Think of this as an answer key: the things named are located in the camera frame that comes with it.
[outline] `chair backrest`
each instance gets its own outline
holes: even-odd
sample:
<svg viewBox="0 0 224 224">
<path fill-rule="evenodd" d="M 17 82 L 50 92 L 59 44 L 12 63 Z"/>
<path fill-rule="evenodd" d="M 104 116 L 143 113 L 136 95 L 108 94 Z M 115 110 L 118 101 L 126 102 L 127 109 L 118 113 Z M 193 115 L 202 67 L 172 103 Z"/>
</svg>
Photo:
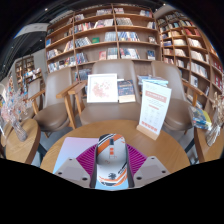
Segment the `chair backrest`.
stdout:
<svg viewBox="0 0 224 224">
<path fill-rule="evenodd" d="M 40 92 L 40 79 L 37 79 L 29 84 L 28 87 L 28 99 L 34 96 L 36 93 Z M 40 105 L 40 97 L 36 99 L 37 106 Z"/>
<path fill-rule="evenodd" d="M 181 73 L 177 66 L 162 61 L 153 61 L 151 65 L 153 76 L 168 80 L 167 87 L 172 89 L 171 98 L 186 101 Z"/>
<path fill-rule="evenodd" d="M 118 79 L 133 80 L 136 101 L 141 103 L 134 63 L 128 59 L 98 61 L 93 65 L 92 74 L 117 73 Z"/>
<path fill-rule="evenodd" d="M 47 106 L 64 103 L 64 98 L 57 99 L 56 95 L 72 84 L 71 68 L 63 68 L 61 70 L 48 74 L 45 88 L 45 104 Z"/>
</svg>

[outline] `floor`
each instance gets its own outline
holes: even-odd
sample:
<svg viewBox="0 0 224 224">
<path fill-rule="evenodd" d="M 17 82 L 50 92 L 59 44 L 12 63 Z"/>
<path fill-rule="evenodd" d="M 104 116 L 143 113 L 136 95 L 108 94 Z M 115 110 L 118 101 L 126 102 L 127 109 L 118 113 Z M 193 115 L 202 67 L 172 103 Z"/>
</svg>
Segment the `floor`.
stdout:
<svg viewBox="0 0 224 224">
<path fill-rule="evenodd" d="M 77 127 L 82 126 L 78 115 L 75 117 L 75 120 L 76 120 Z M 45 137 L 44 133 L 41 132 L 40 143 L 48 151 L 51 148 L 51 146 L 58 139 L 60 139 L 62 136 L 64 136 L 65 134 L 67 134 L 71 130 L 72 130 L 72 128 L 66 127 L 64 129 L 62 129 L 61 131 L 53 132 L 48 139 Z M 194 129 L 193 128 L 189 129 L 186 135 L 184 135 L 184 131 L 171 131 L 164 126 L 162 127 L 162 130 L 167 132 L 177 142 L 179 142 L 179 144 L 182 146 L 183 149 L 185 149 L 188 146 L 188 144 L 191 142 L 191 140 L 193 139 L 193 136 L 194 136 Z M 188 155 L 188 158 L 190 159 L 190 161 L 192 163 L 194 163 L 195 159 L 197 158 L 197 152 L 196 152 L 195 146 L 193 146 L 191 148 L 191 150 L 187 153 L 187 155 Z M 37 154 L 36 154 L 36 156 L 35 156 L 35 158 L 32 162 L 32 165 L 40 167 L 40 159 L 39 159 L 39 153 L 38 152 L 37 152 Z"/>
</svg>

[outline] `white sign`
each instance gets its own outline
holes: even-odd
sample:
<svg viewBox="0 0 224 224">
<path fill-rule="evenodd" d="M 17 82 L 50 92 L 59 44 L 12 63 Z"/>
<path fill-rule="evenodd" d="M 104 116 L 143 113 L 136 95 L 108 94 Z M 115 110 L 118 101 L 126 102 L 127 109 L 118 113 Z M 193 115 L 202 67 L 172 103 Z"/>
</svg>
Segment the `white sign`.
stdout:
<svg viewBox="0 0 224 224">
<path fill-rule="evenodd" d="M 87 103 L 117 101 L 117 74 L 92 74 L 88 76 Z"/>
<path fill-rule="evenodd" d="M 170 102 L 171 89 L 143 80 L 139 125 L 159 135 Z"/>
</svg>

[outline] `picture frame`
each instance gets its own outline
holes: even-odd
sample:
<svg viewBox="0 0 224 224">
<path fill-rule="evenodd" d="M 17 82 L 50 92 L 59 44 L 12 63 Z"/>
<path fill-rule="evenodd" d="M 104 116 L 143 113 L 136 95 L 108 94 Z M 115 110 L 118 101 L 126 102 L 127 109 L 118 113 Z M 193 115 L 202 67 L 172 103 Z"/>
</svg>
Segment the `picture frame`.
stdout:
<svg viewBox="0 0 224 224">
<path fill-rule="evenodd" d="M 117 74 L 91 74 L 88 76 L 87 103 L 118 102 Z"/>
</svg>

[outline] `round wooden table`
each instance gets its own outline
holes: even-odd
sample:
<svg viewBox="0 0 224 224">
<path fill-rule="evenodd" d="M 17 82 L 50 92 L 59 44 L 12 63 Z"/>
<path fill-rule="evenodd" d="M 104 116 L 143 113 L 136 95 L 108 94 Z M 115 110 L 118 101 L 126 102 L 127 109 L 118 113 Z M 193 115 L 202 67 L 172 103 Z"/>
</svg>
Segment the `round wooden table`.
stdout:
<svg viewBox="0 0 224 224">
<path fill-rule="evenodd" d="M 142 134 L 136 127 L 137 121 L 111 120 L 91 123 L 77 128 L 60 138 L 45 155 L 40 168 L 53 172 L 58 154 L 66 137 L 99 138 L 104 134 L 121 134 L 126 143 L 146 156 L 156 156 L 170 173 L 190 166 L 187 154 L 181 145 L 170 135 L 161 131 L 156 141 Z"/>
<path fill-rule="evenodd" d="M 6 146 L 7 139 L 9 137 L 9 134 L 11 133 L 12 129 L 13 129 L 12 125 L 8 122 L 3 129 L 4 135 L 3 135 L 3 133 L 1 134 L 2 147 Z"/>
<path fill-rule="evenodd" d="M 6 144 L 6 159 L 31 164 L 40 142 L 40 128 L 33 119 L 27 119 L 20 124 L 27 132 L 27 139 L 21 142 L 15 130 L 10 133 Z"/>
<path fill-rule="evenodd" d="M 200 163 L 220 159 L 224 148 L 224 131 L 221 128 L 220 135 L 211 147 L 206 142 L 206 136 L 209 131 L 194 128 L 194 142 Z"/>
</svg>

